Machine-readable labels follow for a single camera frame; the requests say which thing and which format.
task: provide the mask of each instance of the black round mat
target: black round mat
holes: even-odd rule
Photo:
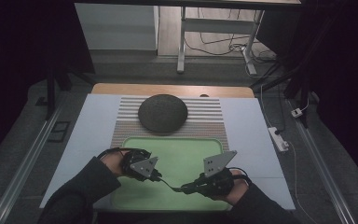
[[[176,96],[154,95],[139,107],[138,118],[146,129],[157,133],[178,130],[187,119],[187,106]]]

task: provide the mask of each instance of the power strip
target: power strip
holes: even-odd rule
[[[269,135],[271,135],[271,138],[275,143],[275,146],[280,150],[280,152],[289,150],[289,144],[286,141],[283,141],[280,134],[275,133],[276,131],[278,131],[277,128],[271,127],[268,128],[268,131]]]

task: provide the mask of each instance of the person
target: person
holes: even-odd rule
[[[53,193],[38,223],[91,223],[92,205],[121,186],[117,178],[123,175],[120,162],[124,153],[126,151],[109,153],[100,160],[93,157],[75,177]],[[231,170],[231,173],[241,174],[237,170]],[[248,186],[243,179],[234,180],[234,187],[228,195],[213,196],[212,200],[221,200],[232,205],[224,223],[299,223],[257,185]],[[159,222],[142,220],[142,223],[168,222],[160,219]]]

